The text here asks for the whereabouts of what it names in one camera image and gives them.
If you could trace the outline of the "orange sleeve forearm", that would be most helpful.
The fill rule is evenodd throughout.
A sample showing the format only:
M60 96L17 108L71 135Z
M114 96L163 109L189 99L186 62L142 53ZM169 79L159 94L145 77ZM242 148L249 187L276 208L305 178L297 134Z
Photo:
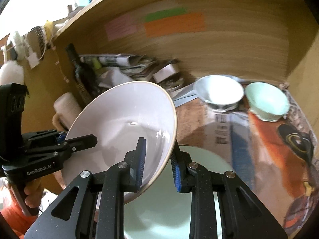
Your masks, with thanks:
M24 238L27 230L38 218L38 216L25 216L15 199L1 210L1 214L19 238Z

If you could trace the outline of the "person's left hand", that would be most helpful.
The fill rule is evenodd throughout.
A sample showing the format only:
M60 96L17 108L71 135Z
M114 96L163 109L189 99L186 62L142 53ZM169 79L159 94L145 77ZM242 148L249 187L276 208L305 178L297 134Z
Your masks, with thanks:
M27 195L24 202L30 208L37 208L42 201L44 188L41 184L41 178L30 181L26 184L24 192Z

